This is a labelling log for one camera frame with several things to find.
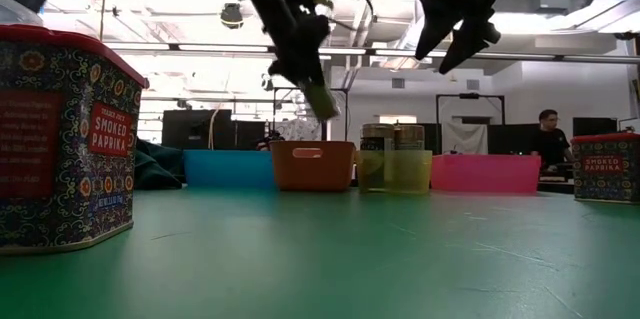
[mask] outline translucent yellow container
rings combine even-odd
[[[431,181],[432,152],[426,150],[361,150],[356,156],[360,192],[427,194]],[[384,187],[369,183],[369,172],[384,167]]]
[[[392,150],[360,150],[356,153],[358,187],[362,193],[386,192],[392,178]]]
[[[387,192],[428,194],[433,153],[428,150],[395,150],[388,157],[391,170]]]

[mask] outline bin handle hole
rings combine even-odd
[[[293,149],[293,157],[298,159],[319,159],[322,158],[322,149],[296,148]]]

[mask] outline desk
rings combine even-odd
[[[566,182],[538,182],[538,191],[558,194],[570,194],[571,196],[573,196],[573,179]]]
[[[638,318],[640,208],[570,196],[139,192],[133,230],[0,258],[11,319]]]

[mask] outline smoked paprika label text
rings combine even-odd
[[[57,93],[0,91],[0,198],[53,194],[61,105]]]
[[[622,155],[589,155],[582,159],[583,170],[587,173],[622,173]]]
[[[102,103],[95,103],[89,124],[89,151],[126,156],[131,145],[131,116]]]

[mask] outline man in black shirt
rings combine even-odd
[[[555,170],[556,166],[564,163],[565,159],[573,161],[567,137],[557,128],[558,112],[552,109],[544,110],[538,119],[540,129],[533,137],[531,155],[540,155],[542,167],[550,170]]]

